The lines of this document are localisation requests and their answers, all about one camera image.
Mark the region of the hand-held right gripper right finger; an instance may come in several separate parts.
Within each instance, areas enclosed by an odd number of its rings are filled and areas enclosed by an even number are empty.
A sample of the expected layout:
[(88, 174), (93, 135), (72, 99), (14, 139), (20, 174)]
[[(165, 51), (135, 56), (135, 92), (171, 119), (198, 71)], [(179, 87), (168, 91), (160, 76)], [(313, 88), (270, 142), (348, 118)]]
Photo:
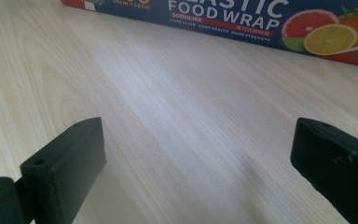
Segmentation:
[(358, 139), (314, 119), (300, 118), (292, 165), (351, 224), (358, 224)]

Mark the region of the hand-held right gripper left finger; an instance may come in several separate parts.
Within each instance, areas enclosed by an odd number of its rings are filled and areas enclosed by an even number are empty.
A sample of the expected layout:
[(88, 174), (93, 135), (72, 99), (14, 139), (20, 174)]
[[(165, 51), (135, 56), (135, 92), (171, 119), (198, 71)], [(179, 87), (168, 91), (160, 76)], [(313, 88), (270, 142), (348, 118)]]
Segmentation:
[(35, 195), (35, 223), (72, 224), (105, 164), (99, 118), (72, 125), (27, 159), (21, 178)]

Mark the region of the blue food wrap box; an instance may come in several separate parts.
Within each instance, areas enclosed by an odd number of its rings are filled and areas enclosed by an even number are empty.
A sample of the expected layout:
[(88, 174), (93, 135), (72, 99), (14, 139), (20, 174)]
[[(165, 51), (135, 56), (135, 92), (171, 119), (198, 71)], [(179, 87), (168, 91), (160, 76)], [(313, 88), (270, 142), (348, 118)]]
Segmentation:
[(60, 0), (68, 7), (358, 65), (358, 0)]

